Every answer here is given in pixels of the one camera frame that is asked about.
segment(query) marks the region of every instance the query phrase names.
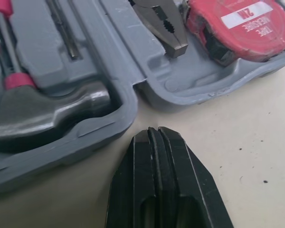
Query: gray molded tray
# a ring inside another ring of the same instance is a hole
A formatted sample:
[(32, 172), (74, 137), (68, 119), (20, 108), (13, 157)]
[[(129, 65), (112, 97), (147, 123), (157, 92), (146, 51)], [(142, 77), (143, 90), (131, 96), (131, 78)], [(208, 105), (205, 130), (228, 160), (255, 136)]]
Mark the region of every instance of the gray molded tray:
[[(15, 0), (10, 21), (23, 66), (47, 95), (65, 95), (86, 80), (99, 79), (111, 88), (118, 105), (111, 114), (86, 119), (48, 145), (17, 154), (0, 152), (0, 192), (57, 165), (83, 159), (121, 136), (137, 114), (134, 85), (152, 106), (175, 112), (285, 66), (283, 52), (266, 63), (239, 59), (222, 67), (191, 34), (186, 54), (170, 59), (127, 0), (59, 2), (82, 58), (69, 60), (45, 0)], [(0, 78), (0, 98), (3, 93)]]

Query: metal tool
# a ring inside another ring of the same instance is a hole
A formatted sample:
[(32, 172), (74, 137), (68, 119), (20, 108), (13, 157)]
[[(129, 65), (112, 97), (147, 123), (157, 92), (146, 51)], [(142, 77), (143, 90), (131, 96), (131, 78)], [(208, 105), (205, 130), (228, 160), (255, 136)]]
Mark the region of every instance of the metal tool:
[(185, 54), (188, 42), (180, 12), (173, 0), (129, 0), (143, 24), (161, 41), (167, 54)]
[(47, 5), (51, 11), (52, 19), (60, 32), (60, 35), (65, 43), (67, 52), (72, 60), (80, 58), (78, 47), (75, 43), (73, 33), (69, 27), (65, 14), (57, 0), (47, 0)]
[(23, 152), (63, 137), (76, 123), (107, 115), (111, 99), (103, 83), (70, 95), (47, 97), (31, 84), (15, 51), (16, 39), (0, 13), (0, 63), (7, 91), (0, 104), (0, 152)]
[(208, 170), (178, 132), (133, 137), (113, 176), (106, 228), (233, 228)]
[(6, 17), (0, 13), (0, 64), (7, 89), (31, 85), (31, 77), (22, 68), (16, 53), (16, 39)]
[(8, 90), (0, 104), (0, 152), (23, 152), (62, 138), (78, 122), (111, 112), (101, 82), (70, 95), (47, 97), (31, 86)]

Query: hammer head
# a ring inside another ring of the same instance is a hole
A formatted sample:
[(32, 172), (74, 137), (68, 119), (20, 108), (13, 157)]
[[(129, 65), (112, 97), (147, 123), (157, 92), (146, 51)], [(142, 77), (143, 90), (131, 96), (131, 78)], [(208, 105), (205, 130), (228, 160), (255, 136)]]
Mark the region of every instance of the hammer head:
[(23, 152), (62, 138), (78, 122), (109, 114), (111, 99), (101, 82), (63, 97), (31, 86), (8, 90), (0, 104), (0, 151)]

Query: tape measure label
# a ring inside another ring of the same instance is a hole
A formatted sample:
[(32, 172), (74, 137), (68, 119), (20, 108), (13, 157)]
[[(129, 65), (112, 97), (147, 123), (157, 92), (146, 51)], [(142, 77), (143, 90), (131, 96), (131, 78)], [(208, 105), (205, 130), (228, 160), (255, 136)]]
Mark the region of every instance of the tape measure label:
[(221, 19), (226, 27), (231, 29), (273, 10), (274, 9), (265, 2), (259, 1), (238, 11), (227, 14), (221, 17)]

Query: black plastic object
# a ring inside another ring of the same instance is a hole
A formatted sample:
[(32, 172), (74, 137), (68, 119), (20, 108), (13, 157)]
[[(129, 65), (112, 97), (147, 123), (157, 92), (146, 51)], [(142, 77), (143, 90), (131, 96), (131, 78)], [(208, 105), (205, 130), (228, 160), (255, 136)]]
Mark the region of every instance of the black plastic object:
[(110, 190), (106, 228), (232, 228), (211, 174), (179, 133), (133, 137)]
[(83, 85), (63, 97), (47, 97), (31, 86), (5, 92), (0, 104), (0, 151), (22, 152), (53, 142), (76, 123), (111, 112), (103, 83)]

